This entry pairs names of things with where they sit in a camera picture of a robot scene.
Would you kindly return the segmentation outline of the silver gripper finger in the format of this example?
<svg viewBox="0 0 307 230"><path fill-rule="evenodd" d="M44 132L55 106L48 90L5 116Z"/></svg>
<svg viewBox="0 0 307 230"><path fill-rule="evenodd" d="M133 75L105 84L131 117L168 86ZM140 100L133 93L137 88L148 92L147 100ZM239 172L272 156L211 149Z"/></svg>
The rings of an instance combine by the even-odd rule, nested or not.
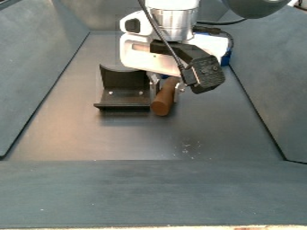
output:
<svg viewBox="0 0 307 230"><path fill-rule="evenodd" d="M147 72L148 81L149 81L149 98L155 100L159 93L159 84L160 84L160 74L153 72Z"/></svg>
<svg viewBox="0 0 307 230"><path fill-rule="evenodd" d="M179 101L179 96L180 96L180 93L184 92L184 83L183 82L179 82L176 85L175 85L175 88L173 88L173 102L177 102Z"/></svg>

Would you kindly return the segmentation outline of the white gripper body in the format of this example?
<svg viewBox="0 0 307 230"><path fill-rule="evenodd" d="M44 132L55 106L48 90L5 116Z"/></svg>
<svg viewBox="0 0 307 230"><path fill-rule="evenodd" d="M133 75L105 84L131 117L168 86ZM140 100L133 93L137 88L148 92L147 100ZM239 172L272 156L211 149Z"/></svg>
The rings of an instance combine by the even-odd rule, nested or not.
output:
<svg viewBox="0 0 307 230"><path fill-rule="evenodd" d="M231 48L231 40L208 32L192 32L196 10L149 10L168 42L196 45L204 52L220 57ZM143 10L120 20L120 60L127 67L164 75L180 76L173 57L149 51L149 43L159 40Z"/></svg>

